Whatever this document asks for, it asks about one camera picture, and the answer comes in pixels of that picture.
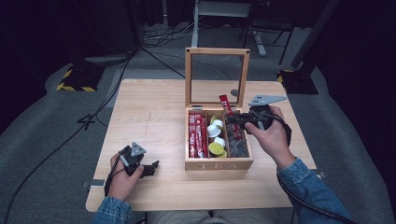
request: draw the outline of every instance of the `red snack packet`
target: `red snack packet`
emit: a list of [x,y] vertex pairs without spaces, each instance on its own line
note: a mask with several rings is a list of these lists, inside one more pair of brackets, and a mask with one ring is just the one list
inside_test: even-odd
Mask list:
[[[227,95],[220,95],[219,98],[225,113],[227,115],[232,115],[233,111],[231,110],[230,102],[228,101]],[[241,140],[242,134],[241,131],[239,130],[239,126],[237,124],[230,124],[230,125],[231,128],[233,129],[233,137],[235,138],[235,140]]]
[[206,139],[207,130],[206,130],[206,124],[205,124],[205,119],[202,118],[202,117],[201,117],[201,119],[202,119],[202,122],[201,122],[201,125],[202,125],[202,129],[201,129],[201,131],[202,131],[202,145],[203,145],[204,157],[208,158],[209,155],[207,155],[207,139]]
[[196,146],[195,146],[195,135],[196,135],[196,128],[195,128],[195,114],[189,115],[189,143],[190,143],[190,158],[195,158]]
[[201,114],[196,114],[195,116],[195,130],[196,130],[196,135],[195,135],[195,144],[196,144],[196,149],[198,152],[198,157],[199,158],[204,158],[204,150],[203,150],[203,142],[202,142],[202,115]]

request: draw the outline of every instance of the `denim jacket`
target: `denim jacket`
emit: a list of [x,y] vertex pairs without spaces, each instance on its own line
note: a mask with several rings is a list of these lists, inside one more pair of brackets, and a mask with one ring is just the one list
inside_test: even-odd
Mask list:
[[[297,158],[289,167],[278,170],[277,174],[286,188],[299,199],[328,212],[350,218],[340,200],[314,172],[305,166],[300,158]],[[299,205],[293,199],[290,199],[290,202],[297,213],[299,223],[342,223],[313,212]],[[92,223],[128,223],[131,212],[132,209],[128,203],[112,197],[105,197],[95,213]]]

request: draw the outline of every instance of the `wooden table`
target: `wooden table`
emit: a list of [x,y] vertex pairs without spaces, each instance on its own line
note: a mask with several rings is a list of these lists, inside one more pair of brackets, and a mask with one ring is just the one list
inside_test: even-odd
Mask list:
[[[218,85],[224,92],[227,85]],[[143,164],[160,161],[154,176],[140,179],[128,199],[135,211],[289,207],[276,180],[276,165],[249,135],[254,162],[247,171],[185,171],[184,80],[125,79],[108,126],[93,179],[104,179],[110,158],[132,142],[147,150]],[[278,82],[248,81],[244,98],[255,94],[285,95]],[[274,103],[292,128],[290,149],[310,169],[316,165],[288,100]],[[104,187],[91,187],[86,208],[95,212]]]

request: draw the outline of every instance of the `hand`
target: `hand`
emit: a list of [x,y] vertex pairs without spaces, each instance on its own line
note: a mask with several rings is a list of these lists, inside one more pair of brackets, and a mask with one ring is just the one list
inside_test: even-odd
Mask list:
[[[112,167],[114,162],[116,162],[119,153],[114,155],[110,160],[110,166]],[[140,165],[131,176],[123,171],[124,165],[121,160],[117,163],[116,169],[114,171],[113,180],[110,185],[110,189],[108,191],[107,196],[118,198],[122,201],[125,201],[129,195],[131,195],[132,191],[134,190],[134,185],[136,184],[137,180],[143,173],[144,166]]]
[[[282,112],[276,106],[271,106],[273,114],[283,118]],[[265,131],[258,129],[252,123],[246,123],[245,127],[260,143],[262,149],[272,157],[279,169],[283,169],[295,161],[288,147],[288,140],[282,124],[274,119],[272,125]]]

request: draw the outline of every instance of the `person's right hand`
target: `person's right hand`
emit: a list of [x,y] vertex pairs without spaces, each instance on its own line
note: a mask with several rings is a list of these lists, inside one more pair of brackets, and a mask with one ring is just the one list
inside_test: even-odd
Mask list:
[[[283,118],[278,107],[271,106],[271,110],[273,114]],[[279,169],[294,163],[295,157],[289,150],[286,131],[279,121],[274,119],[272,125],[265,131],[258,129],[249,122],[245,124],[245,127],[257,138],[262,149],[273,158]]]

